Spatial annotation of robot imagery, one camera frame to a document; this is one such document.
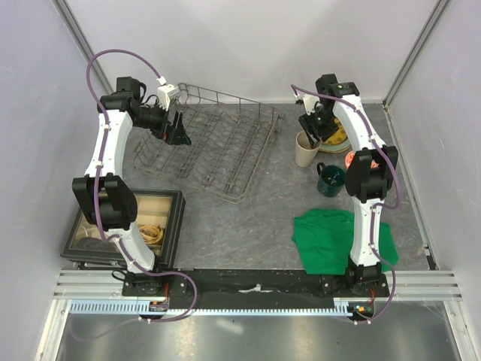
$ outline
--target robotic arm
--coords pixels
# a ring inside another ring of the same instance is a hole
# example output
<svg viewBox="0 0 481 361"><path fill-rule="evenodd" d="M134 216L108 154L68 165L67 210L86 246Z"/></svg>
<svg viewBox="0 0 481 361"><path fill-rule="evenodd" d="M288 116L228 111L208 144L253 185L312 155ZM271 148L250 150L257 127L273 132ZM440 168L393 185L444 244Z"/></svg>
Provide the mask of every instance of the robotic arm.
<svg viewBox="0 0 481 361"><path fill-rule="evenodd" d="M176 112L174 121L168 119L171 100L179 96L177 86L165 84L159 79L157 102L154 105L143 103L146 86L132 77L119 77L116 82L116 92L102 96L101 103L105 106L110 124L105 124L103 113L98 109L99 130L92 161L85 175L72 181L72 190L90 224L96 224L93 201L94 179L103 153L99 192L99 207L101 222L108 236L119 235L129 256L142 268L150 271L154 267L154 254L146 246L137 223L137 201L132 191L122 180L122 163L126 149L127 137L133 126L150 129L152 134L168 144L190 145L182 123L182 113ZM104 130L108 128L106 144L102 144ZM129 262L124 250L119 246L119 238L113 238L117 248L127 261L128 270L132 273L142 271Z"/></svg>
<svg viewBox="0 0 481 361"><path fill-rule="evenodd" d="M326 141L337 131L335 117L346 130L355 152L346 173L346 190L354 202L355 215L354 243L346 268L346 280L350 286L379 282L382 279L381 264L373 249L379 254L381 210L374 205L384 203L387 191L392 187L393 177L372 141L381 147L394 167L398 161L398 151L396 147L387 147L373 129L354 83L339 83L334 74L325 74L317 80L316 89L318 94L343 99L355 105L356 110L362 112L367 120L367 124L364 123L361 117L343 102L312 95L296 96L298 103L304 104L306 109L306 114L299 118L299 123L311 146ZM376 168L371 168L372 161L378 164Z"/></svg>

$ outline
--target green towel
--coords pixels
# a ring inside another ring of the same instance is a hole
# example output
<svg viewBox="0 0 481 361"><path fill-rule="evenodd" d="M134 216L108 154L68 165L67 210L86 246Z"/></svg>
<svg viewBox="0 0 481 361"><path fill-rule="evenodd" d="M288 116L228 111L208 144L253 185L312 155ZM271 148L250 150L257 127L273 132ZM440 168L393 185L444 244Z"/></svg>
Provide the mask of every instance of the green towel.
<svg viewBox="0 0 481 361"><path fill-rule="evenodd" d="M312 209L294 218L294 235L299 255L309 275L344 275L354 242L354 214L335 209ZM379 247L381 256L392 265L398 253L391 227L381 223ZM389 267L383 265L383 272Z"/></svg>

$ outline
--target mug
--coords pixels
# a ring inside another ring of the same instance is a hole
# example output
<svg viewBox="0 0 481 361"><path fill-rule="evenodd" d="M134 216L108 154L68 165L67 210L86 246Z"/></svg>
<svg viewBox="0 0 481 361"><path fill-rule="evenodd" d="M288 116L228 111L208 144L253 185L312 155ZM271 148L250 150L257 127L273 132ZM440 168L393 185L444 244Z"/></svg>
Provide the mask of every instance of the mug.
<svg viewBox="0 0 481 361"><path fill-rule="evenodd" d="M317 190L326 197L335 197L339 194L346 181L346 172L337 165L317 163Z"/></svg>

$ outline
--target metal dish drying rack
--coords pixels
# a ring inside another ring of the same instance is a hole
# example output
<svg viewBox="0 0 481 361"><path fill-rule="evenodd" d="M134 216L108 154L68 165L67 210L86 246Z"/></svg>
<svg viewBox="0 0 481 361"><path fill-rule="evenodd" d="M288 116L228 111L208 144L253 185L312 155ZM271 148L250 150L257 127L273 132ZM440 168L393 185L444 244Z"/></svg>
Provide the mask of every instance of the metal dish drying rack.
<svg viewBox="0 0 481 361"><path fill-rule="evenodd" d="M134 167L228 202L241 201L283 115L270 105L199 86L179 88L169 117L183 112L192 144L169 146L146 131L132 152Z"/></svg>

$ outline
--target white cup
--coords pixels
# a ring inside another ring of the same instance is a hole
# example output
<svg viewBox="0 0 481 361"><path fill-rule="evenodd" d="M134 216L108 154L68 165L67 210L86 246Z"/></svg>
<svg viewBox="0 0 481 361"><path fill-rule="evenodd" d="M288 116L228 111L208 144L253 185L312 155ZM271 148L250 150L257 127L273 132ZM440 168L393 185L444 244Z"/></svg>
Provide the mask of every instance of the white cup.
<svg viewBox="0 0 481 361"><path fill-rule="evenodd" d="M313 161L320 147L321 142L319 142L317 147L312 149L310 147L306 132L299 132L295 137L295 164L299 165L300 167L308 167L308 165Z"/></svg>

